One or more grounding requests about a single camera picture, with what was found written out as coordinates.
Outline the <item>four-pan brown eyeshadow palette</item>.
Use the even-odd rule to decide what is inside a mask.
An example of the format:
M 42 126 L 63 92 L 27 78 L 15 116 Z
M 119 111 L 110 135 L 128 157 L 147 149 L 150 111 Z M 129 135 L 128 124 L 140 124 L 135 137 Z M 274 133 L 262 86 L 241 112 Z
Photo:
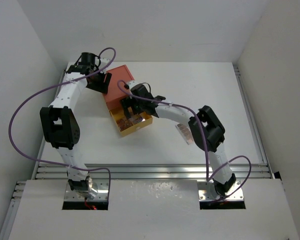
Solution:
M 137 115 L 135 115 L 135 116 L 138 117 L 138 123 L 145 121 L 145 118 L 144 118 L 141 114 L 137 114 Z

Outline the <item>yellow drawer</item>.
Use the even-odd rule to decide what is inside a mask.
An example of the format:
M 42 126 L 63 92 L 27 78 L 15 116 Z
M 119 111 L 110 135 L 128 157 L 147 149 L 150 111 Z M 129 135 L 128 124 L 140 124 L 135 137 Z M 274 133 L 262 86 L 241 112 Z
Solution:
M 128 112 L 131 118 L 125 116 L 121 107 L 109 111 L 121 137 L 128 136 L 153 123 L 153 117 L 145 112 L 134 114 L 131 107 L 128 108 Z

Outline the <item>nine-pan warm eyeshadow palette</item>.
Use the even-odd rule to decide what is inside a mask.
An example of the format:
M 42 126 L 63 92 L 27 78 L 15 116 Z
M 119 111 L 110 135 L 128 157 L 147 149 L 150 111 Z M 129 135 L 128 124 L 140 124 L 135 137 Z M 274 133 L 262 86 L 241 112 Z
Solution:
M 116 123 L 117 123 L 120 131 L 124 131 L 125 129 L 128 129 L 132 126 L 132 124 L 126 117 L 119 119 Z

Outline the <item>colourful glitter eyeshadow palette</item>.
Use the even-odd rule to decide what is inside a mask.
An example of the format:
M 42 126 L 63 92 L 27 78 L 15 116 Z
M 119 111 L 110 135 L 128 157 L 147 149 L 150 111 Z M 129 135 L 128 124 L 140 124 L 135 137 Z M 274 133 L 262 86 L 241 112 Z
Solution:
M 129 122 L 132 124 L 132 125 L 135 125 L 138 123 L 138 116 L 137 115 L 132 115 L 129 119 Z

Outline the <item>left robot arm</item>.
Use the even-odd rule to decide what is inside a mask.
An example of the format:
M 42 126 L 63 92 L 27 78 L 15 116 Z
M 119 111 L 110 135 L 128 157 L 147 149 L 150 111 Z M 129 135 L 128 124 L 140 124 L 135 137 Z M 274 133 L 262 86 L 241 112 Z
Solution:
M 74 109 L 85 88 L 107 94 L 112 75 L 100 68 L 108 63 L 107 58 L 83 52 L 65 72 L 54 101 L 39 112 L 45 141 L 58 151 L 67 165 L 70 189 L 85 199 L 94 198 L 97 189 L 77 146 L 81 132 Z

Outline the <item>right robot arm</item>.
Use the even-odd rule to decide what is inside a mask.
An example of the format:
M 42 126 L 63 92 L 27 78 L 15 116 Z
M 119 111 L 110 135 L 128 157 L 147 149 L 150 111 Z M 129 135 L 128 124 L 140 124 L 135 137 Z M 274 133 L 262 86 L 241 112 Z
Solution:
M 128 108 L 131 108 L 134 114 L 144 112 L 182 124 L 190 130 L 196 146 L 204 151 L 206 165 L 212 168 L 212 175 L 206 173 L 207 181 L 213 180 L 216 193 L 225 197 L 235 184 L 236 176 L 230 168 L 223 145 L 225 128 L 211 107 L 205 105 L 196 113 L 189 107 L 167 100 L 164 96 L 153 96 L 144 83 L 135 80 L 120 80 L 117 86 L 128 95 L 121 101 L 126 118 L 130 117 Z

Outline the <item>long nude eyeshadow palette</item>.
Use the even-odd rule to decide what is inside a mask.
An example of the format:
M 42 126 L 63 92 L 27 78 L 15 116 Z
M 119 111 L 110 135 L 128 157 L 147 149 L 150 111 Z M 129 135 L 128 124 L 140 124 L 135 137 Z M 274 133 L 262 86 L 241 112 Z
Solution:
M 178 123 L 175 127 L 188 145 L 191 145 L 192 143 L 194 143 L 192 133 L 187 126 L 185 126 L 181 123 Z

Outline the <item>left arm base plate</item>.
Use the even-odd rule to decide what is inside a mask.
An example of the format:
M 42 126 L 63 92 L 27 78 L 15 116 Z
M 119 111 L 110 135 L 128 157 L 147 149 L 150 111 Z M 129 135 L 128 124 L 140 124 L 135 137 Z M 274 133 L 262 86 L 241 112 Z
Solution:
M 93 180 L 90 191 L 71 190 L 69 183 L 66 185 L 64 201 L 65 202 L 106 202 L 108 200 L 109 182 Z

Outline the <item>aluminium rail frame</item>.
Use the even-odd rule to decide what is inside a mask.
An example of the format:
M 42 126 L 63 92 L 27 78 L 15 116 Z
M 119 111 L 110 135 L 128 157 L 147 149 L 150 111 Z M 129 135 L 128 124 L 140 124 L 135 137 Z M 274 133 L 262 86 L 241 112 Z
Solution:
M 109 177 L 108 168 L 111 178 L 114 180 L 169 180 L 169 179 L 191 179 L 205 180 L 206 167 L 203 164 L 111 164 L 96 165 L 89 164 L 89 168 L 98 168 L 90 172 L 94 179 L 107 179 Z M 232 164 L 232 171 L 237 179 L 244 179 L 249 176 L 253 179 L 272 179 L 273 174 L 270 167 L 265 164 L 253 164 L 251 167 L 246 164 Z M 31 177 L 33 180 L 57 180 L 66 179 L 67 170 L 63 166 L 40 163 L 35 167 Z

